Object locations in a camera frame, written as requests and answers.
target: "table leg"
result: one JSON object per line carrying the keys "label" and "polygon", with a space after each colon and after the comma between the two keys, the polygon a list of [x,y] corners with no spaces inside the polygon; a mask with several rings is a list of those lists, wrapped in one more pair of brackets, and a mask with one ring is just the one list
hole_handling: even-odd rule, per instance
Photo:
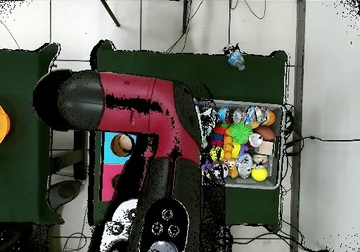
{"label": "table leg", "polygon": [[114,21],[114,24],[118,27],[120,27],[120,23],[119,21],[117,21],[114,13],[111,11],[111,8],[109,7],[108,3],[106,2],[106,0],[101,0],[101,3],[104,5],[106,11],[109,13],[112,21]]}
{"label": "table leg", "polygon": [[188,28],[188,0],[184,0],[184,9],[183,9],[183,34]]}

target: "plastic toy ball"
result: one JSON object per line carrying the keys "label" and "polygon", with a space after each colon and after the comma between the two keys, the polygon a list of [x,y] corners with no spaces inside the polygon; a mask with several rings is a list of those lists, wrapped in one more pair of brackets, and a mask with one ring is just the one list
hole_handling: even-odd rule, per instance
{"label": "plastic toy ball", "polygon": [[210,157],[214,162],[221,161],[222,159],[224,159],[224,156],[225,156],[225,152],[219,146],[215,146],[210,150]]}
{"label": "plastic toy ball", "polygon": [[254,168],[251,170],[251,176],[255,181],[262,182],[267,178],[266,168]]}

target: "green table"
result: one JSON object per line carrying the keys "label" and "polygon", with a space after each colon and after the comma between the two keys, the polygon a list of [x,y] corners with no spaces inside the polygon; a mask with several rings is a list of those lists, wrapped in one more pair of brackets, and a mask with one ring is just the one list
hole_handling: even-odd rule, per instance
{"label": "green table", "polygon": [[0,144],[0,222],[62,223],[46,202],[50,129],[34,113],[32,91],[59,50],[0,50],[0,105],[11,128]]}
{"label": "green table", "polygon": [[[205,84],[214,99],[283,104],[287,56],[276,51],[270,56],[246,55],[245,70],[226,62],[224,55],[116,51],[109,41],[93,50],[91,67],[99,71],[143,75],[187,84],[197,99],[208,99]],[[98,223],[108,203],[99,201],[101,135],[95,140],[94,210],[89,220]],[[278,229],[280,188],[274,190],[226,188],[226,224],[268,225]]]}

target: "water bottle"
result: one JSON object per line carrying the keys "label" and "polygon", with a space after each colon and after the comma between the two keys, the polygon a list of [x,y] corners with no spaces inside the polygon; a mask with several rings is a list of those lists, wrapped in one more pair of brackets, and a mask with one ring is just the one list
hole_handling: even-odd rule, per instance
{"label": "water bottle", "polygon": [[239,51],[235,51],[230,54],[228,63],[230,63],[233,67],[237,67],[240,71],[245,69],[245,60]]}

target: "pink block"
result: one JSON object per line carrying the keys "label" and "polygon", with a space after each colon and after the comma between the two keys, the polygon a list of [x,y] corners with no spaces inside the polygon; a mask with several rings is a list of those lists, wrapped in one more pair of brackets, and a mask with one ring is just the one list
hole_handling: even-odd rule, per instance
{"label": "pink block", "polygon": [[101,194],[101,201],[111,201],[114,194],[114,188],[111,184],[115,175],[121,173],[123,164],[104,164],[103,165],[103,179],[100,179],[99,190]]}

